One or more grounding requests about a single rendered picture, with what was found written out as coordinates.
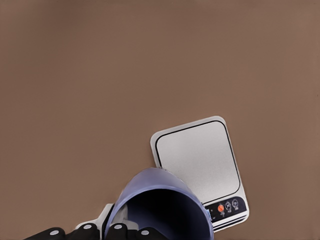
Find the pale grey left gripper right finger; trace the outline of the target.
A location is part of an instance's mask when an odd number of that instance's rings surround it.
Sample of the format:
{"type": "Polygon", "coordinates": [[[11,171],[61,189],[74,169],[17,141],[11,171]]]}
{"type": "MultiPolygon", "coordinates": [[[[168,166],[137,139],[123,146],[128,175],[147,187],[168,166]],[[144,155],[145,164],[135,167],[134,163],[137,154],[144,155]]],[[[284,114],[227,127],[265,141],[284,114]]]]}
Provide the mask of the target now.
{"type": "Polygon", "coordinates": [[[163,234],[153,227],[139,228],[139,225],[128,219],[128,206],[122,206],[114,218],[104,240],[163,240],[163,234]]]}

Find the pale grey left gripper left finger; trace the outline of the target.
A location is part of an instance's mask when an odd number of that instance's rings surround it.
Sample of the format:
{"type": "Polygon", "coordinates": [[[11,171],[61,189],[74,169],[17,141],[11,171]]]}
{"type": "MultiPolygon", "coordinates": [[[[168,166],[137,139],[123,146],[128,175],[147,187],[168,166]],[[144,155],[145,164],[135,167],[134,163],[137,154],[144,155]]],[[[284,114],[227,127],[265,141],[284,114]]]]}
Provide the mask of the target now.
{"type": "Polygon", "coordinates": [[[98,218],[80,223],[69,233],[61,227],[51,227],[24,240],[104,240],[106,225],[113,208],[114,204],[108,203],[98,218]]]}

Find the blue cup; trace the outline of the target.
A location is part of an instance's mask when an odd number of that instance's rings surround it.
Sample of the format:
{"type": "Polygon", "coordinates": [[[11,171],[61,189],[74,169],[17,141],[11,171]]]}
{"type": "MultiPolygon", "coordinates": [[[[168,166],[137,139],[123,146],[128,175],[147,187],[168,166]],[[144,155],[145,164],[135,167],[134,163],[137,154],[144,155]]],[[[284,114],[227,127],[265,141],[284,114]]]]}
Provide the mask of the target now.
{"type": "Polygon", "coordinates": [[[124,219],[139,230],[154,228],[169,240],[214,240],[211,217],[200,200],[162,168],[147,168],[132,178],[115,202],[103,235],[124,219]],[[127,213],[125,218],[121,210],[127,213]]]}

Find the white digital kitchen scale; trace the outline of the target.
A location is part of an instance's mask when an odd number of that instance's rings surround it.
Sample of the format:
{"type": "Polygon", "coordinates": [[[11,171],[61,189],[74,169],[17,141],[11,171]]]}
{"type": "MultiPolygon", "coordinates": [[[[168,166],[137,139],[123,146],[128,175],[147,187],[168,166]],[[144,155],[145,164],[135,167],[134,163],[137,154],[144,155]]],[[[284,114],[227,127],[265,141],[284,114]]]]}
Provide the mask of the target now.
{"type": "Polygon", "coordinates": [[[209,212],[214,232],[248,219],[248,201],[222,117],[158,131],[150,146],[156,166],[185,182],[209,212]]]}

